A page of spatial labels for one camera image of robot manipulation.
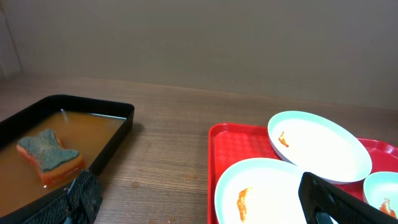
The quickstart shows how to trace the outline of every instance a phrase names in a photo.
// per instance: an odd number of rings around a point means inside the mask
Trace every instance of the orange food scrap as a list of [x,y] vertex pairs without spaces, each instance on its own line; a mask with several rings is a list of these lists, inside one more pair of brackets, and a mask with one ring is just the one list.
[[289,147],[289,145],[286,143],[286,140],[285,140],[285,132],[284,132],[284,131],[282,131],[282,134],[281,134],[280,137],[279,137],[279,141],[280,141],[280,143],[282,143],[284,146]]
[[246,188],[246,189],[242,190],[239,193],[239,198],[238,198],[238,201],[236,202],[242,222],[244,222],[246,220],[246,215],[248,214],[245,200],[246,200],[246,195],[248,194],[249,189],[252,189],[252,188],[250,187],[250,188]]
[[385,214],[397,218],[397,215],[393,209],[390,208],[390,199],[385,198],[383,204],[380,207],[380,211],[384,212]]

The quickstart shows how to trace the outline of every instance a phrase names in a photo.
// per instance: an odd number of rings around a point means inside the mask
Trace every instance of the black rectangular tray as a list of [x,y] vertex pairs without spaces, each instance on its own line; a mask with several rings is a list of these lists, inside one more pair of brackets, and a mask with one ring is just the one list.
[[[61,109],[65,111],[76,111],[83,113],[94,113],[108,116],[125,118],[123,124],[115,132],[97,158],[90,165],[89,170],[99,175],[106,163],[109,161],[121,141],[126,137],[132,128],[134,116],[134,106],[127,103],[118,103],[105,100],[94,100],[90,98],[52,95],[48,96],[26,109],[14,114],[8,119],[0,122],[0,150],[21,137],[26,131],[33,128],[36,124]],[[39,211],[51,200],[65,194],[64,189],[71,183],[66,184],[47,195],[35,200],[34,202],[0,218],[0,223],[21,223],[35,212]]]

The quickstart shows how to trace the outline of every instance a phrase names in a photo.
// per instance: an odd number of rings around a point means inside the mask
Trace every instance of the red plastic tray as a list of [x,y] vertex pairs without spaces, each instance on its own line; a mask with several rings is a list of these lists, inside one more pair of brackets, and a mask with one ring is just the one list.
[[[386,142],[362,139],[359,141],[368,150],[373,163],[373,172],[398,172],[398,147]],[[265,127],[245,124],[221,123],[209,130],[208,142],[208,201],[207,223],[216,224],[214,192],[222,173],[232,164],[244,159],[266,157],[280,159],[274,152]],[[363,180],[337,185],[356,198],[363,200]]]

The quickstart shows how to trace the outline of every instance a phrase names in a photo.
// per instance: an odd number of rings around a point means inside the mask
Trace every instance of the wood grain surface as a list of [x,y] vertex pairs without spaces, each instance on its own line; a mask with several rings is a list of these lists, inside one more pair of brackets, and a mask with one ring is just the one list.
[[132,132],[100,175],[96,223],[206,223],[207,134],[220,122],[267,126],[285,110],[319,114],[357,137],[398,145],[398,111],[99,78],[0,80],[0,120],[53,94],[136,107]]

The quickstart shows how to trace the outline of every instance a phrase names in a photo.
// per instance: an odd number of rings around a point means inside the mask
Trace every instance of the white bowl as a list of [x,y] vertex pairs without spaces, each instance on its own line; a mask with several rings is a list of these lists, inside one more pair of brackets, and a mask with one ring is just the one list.
[[367,177],[363,184],[364,201],[380,209],[386,199],[390,200],[390,209],[398,213],[398,173],[376,172]]
[[[282,132],[289,147],[279,141]],[[332,184],[363,180],[372,171],[370,155],[359,140],[341,126],[315,114],[278,113],[270,119],[268,133],[280,158]]]
[[249,187],[258,189],[261,194],[257,196],[263,198],[263,203],[251,210],[260,223],[306,223],[299,199],[302,175],[297,166],[277,159],[254,158],[233,164],[216,186],[218,223],[242,224],[236,202],[240,191]]

